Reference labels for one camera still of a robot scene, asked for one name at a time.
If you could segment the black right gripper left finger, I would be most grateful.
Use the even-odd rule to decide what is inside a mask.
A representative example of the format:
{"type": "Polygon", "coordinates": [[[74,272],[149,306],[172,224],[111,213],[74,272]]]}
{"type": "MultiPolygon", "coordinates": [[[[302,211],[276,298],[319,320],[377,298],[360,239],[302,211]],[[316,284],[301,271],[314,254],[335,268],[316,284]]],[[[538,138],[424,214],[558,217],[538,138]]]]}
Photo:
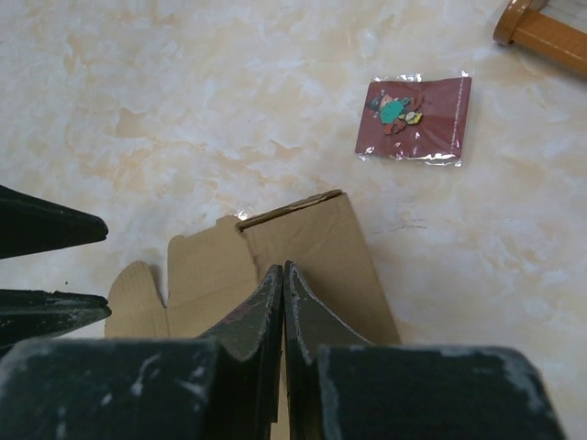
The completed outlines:
{"type": "Polygon", "coordinates": [[[282,268],[196,338],[32,339],[1,362],[4,439],[266,439],[282,268]]]}

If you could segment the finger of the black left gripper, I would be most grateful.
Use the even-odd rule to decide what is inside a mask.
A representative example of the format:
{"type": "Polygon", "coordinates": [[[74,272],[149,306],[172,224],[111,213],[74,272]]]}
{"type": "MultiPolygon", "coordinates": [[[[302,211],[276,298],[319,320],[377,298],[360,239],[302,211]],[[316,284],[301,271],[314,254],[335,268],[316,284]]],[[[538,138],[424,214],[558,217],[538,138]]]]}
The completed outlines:
{"type": "Polygon", "coordinates": [[[1,258],[103,241],[104,220],[5,186],[1,188],[1,258]]]}
{"type": "Polygon", "coordinates": [[[111,315],[106,298],[71,292],[1,290],[1,355],[20,341],[56,337],[111,315]]]}

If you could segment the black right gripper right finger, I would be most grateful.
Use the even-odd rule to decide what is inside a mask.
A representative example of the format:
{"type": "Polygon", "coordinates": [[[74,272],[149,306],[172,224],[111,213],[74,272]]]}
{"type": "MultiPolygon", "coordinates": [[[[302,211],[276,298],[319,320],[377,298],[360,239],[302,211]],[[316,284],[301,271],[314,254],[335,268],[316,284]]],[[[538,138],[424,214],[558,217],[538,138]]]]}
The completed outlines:
{"type": "Polygon", "coordinates": [[[537,369],[503,346],[375,345],[287,262],[293,439],[561,439],[537,369]]]}

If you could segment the brown cardboard box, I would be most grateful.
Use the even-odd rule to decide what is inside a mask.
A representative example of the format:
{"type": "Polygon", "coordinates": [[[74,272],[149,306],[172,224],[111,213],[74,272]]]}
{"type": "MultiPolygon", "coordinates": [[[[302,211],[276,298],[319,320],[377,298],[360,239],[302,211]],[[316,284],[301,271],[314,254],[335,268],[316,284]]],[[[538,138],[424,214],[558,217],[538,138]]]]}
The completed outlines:
{"type": "Polygon", "coordinates": [[[334,190],[240,221],[225,216],[168,246],[164,303],[149,265],[136,261],[113,283],[108,337],[190,337],[243,301],[272,264],[297,264],[319,299],[376,343],[399,340],[348,196],[334,190]]]}

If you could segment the small red packet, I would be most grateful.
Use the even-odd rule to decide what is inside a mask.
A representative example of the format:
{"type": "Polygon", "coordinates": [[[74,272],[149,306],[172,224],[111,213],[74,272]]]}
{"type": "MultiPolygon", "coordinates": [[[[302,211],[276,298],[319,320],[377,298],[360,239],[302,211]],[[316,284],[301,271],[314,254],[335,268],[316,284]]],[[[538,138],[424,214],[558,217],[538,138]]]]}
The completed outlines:
{"type": "Polygon", "coordinates": [[[403,74],[374,78],[362,107],[355,153],[363,159],[461,165],[472,78],[426,79],[403,74]]]}

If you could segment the wooden shelf rack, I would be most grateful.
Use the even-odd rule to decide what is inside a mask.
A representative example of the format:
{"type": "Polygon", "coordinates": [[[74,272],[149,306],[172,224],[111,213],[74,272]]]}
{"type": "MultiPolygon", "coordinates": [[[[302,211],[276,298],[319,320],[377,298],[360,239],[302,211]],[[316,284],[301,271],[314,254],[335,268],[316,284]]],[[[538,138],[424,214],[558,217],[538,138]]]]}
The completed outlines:
{"type": "Polygon", "coordinates": [[[493,31],[493,40],[502,46],[519,45],[565,68],[586,75],[586,21],[580,25],[576,12],[586,10],[583,1],[563,1],[576,5],[574,11],[552,8],[548,1],[509,1],[493,31]]]}

